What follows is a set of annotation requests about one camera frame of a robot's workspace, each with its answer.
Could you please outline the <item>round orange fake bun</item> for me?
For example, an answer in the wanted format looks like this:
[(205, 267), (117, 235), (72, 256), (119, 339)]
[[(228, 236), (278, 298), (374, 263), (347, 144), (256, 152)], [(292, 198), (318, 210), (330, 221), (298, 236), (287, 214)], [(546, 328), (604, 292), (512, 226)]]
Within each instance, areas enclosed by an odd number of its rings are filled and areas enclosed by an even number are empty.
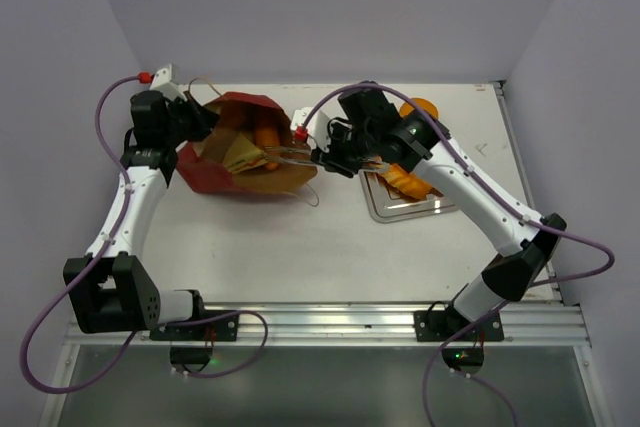
[(406, 117), (411, 114), (414, 111), (414, 105), (417, 105), (421, 110), (428, 113), (434, 119), (439, 118), (439, 111), (432, 102), (419, 97), (411, 98), (411, 101), (412, 103), (404, 102), (399, 108), (399, 115), (401, 117)]

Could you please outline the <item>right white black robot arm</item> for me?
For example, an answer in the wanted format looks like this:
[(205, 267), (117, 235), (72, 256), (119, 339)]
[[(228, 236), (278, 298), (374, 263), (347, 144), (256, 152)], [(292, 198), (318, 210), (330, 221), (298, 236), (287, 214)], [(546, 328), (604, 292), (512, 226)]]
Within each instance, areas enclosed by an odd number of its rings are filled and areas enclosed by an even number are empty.
[(468, 339), (481, 317), (505, 301), (517, 302), (551, 259), (566, 221), (542, 215), (506, 192), (463, 151), (434, 116), (413, 110), (400, 115), (388, 101), (392, 89), (361, 82), (334, 92), (344, 113), (330, 119), (319, 107), (297, 113), (291, 131), (312, 140), (311, 160), (328, 172), (352, 177), (378, 157), (433, 186), (489, 239), (496, 255), (454, 297), (445, 326)]

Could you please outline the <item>twisted yellow fake bread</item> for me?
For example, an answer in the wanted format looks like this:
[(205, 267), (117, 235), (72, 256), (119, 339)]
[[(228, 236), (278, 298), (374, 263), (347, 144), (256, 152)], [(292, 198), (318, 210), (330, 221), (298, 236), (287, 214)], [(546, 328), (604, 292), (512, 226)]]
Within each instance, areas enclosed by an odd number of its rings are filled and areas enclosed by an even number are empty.
[(414, 200), (424, 200), (433, 190), (431, 184), (405, 171), (398, 164), (391, 164), (386, 171), (379, 172), (378, 176), (390, 187)]

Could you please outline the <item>red paper bag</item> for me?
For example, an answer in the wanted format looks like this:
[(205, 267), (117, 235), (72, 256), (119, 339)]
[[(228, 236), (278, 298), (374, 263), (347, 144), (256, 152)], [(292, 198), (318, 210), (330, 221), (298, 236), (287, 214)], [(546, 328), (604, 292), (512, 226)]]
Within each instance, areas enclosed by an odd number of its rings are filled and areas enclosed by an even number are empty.
[(223, 157), (240, 133), (254, 144), (254, 114), (269, 109), (276, 117), (280, 145), (293, 147), (290, 117), (273, 99), (245, 92), (223, 92), (210, 85), (215, 97), (204, 107), (220, 115), (213, 132), (203, 141), (186, 143), (178, 152), (177, 171), (187, 185), (199, 194), (251, 193), (293, 195), (317, 175), (313, 166), (269, 162), (258, 168), (232, 175)]

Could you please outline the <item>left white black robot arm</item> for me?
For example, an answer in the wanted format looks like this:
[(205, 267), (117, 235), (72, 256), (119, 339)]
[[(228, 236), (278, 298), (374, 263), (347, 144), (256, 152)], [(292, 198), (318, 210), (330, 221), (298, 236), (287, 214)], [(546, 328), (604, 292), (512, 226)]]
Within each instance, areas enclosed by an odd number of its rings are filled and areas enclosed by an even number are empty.
[(189, 94), (170, 100), (154, 90), (134, 95), (130, 112), (133, 126), (117, 159), (121, 171), (112, 206), (85, 255), (67, 260), (63, 279), (86, 334), (154, 330), (172, 323), (185, 339), (197, 339), (208, 326), (197, 291), (159, 290), (141, 255), (176, 169), (178, 147), (204, 140), (219, 116)]

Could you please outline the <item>steel tongs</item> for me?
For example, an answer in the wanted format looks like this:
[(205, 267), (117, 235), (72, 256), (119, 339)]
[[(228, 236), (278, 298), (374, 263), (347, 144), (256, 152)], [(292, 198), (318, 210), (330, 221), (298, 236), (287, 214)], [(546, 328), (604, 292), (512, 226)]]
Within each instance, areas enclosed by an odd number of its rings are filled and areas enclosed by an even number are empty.
[[(291, 164), (291, 165), (304, 165), (304, 166), (312, 166), (313, 162), (311, 159), (312, 150), (308, 147), (306, 148), (297, 148), (297, 147), (286, 147), (286, 146), (267, 146), (262, 149), (263, 158), (269, 162), (278, 162), (281, 164)], [(363, 161), (360, 163), (359, 167), (356, 169), (357, 172), (365, 171), (365, 172), (387, 172), (390, 168), (388, 163), (377, 161), (377, 160), (369, 160)]]

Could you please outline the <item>sliced fake bread piece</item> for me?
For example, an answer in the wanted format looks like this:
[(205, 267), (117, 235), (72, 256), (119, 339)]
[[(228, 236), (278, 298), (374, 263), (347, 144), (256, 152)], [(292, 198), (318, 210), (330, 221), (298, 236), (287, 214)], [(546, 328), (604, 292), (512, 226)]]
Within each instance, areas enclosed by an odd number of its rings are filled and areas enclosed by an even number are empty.
[(232, 175), (263, 166), (264, 152), (249, 138), (240, 133), (224, 154), (222, 165)]

